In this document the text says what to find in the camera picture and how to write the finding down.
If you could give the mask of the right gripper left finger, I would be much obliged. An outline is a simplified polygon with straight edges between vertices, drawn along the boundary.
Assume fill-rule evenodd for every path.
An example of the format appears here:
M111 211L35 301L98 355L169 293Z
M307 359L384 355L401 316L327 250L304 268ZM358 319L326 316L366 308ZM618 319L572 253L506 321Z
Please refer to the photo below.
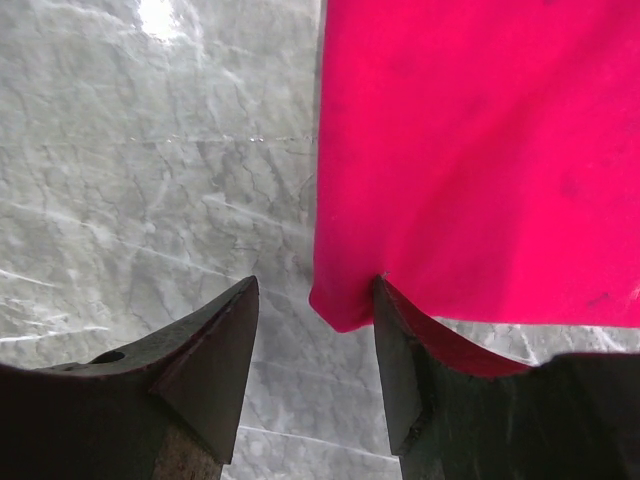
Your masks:
M5 479L217 479L231 462L259 315L245 278L87 363L1 369Z

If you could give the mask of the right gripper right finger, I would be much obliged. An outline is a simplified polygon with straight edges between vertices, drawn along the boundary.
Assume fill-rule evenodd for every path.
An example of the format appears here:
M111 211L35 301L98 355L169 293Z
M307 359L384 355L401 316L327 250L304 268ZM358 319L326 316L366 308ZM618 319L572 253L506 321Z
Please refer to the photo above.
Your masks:
M528 366L373 286L391 452L406 479L635 479L639 358L570 353Z

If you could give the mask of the pink t shirt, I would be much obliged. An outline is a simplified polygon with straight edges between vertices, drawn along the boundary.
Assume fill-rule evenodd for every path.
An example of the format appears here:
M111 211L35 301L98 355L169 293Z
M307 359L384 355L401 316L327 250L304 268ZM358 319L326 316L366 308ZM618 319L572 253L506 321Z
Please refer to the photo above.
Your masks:
M639 5L331 1L312 308L639 324Z

